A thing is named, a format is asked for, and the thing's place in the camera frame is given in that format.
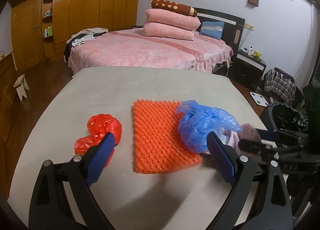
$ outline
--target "orange knitted mat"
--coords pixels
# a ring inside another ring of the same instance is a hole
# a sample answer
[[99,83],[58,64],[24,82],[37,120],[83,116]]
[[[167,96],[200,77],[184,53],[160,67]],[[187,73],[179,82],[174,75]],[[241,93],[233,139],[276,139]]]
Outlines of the orange knitted mat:
[[154,174],[196,166],[202,159],[180,140],[175,114],[179,102],[137,100],[133,104],[135,170]]

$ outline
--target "blue pillow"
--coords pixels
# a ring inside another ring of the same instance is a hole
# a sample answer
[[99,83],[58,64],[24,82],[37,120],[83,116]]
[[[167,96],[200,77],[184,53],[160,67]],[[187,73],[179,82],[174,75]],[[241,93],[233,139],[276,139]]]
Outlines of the blue pillow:
[[213,38],[219,40],[222,37],[223,26],[224,26],[223,21],[202,22],[202,26],[201,26],[201,30],[200,30],[199,34],[204,35],[204,36],[208,36],[208,37],[213,37]]

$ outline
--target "white wall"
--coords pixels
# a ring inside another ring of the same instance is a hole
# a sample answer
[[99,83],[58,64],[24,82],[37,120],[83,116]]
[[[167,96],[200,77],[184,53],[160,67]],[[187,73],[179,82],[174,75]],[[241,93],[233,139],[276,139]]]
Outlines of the white wall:
[[12,52],[11,6],[8,2],[0,13],[0,47],[3,48],[5,55]]
[[[144,23],[144,11],[151,7],[151,1],[139,0],[137,24]],[[292,76],[306,56],[310,26],[315,25],[311,23],[311,3],[307,0],[260,0],[256,8],[247,6],[247,0],[171,1],[244,18],[254,25],[254,31],[250,32],[243,46],[253,46],[254,50],[260,51],[267,70],[279,67]]]
[[315,6],[312,6],[312,19],[314,24],[311,28],[310,46],[307,55],[300,66],[300,69],[294,76],[296,78],[295,85],[301,91],[309,83],[319,50],[320,14]]

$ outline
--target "plush toy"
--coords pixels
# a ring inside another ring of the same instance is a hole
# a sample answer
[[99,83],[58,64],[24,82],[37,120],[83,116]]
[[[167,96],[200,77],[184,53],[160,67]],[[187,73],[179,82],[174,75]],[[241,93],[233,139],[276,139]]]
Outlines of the plush toy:
[[254,58],[257,58],[259,61],[261,61],[261,54],[258,51],[255,51],[253,53]]

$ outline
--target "bottle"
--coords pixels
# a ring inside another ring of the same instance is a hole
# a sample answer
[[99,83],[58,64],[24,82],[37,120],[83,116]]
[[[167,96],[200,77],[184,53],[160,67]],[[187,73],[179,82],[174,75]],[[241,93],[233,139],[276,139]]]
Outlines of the bottle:
[[48,26],[48,36],[52,36],[52,25],[50,24],[50,26]]
[[249,49],[249,51],[248,51],[248,55],[252,55],[253,54],[253,49],[252,49],[252,47],[250,47],[250,49]]
[[4,58],[4,51],[3,48],[0,47],[0,59]]

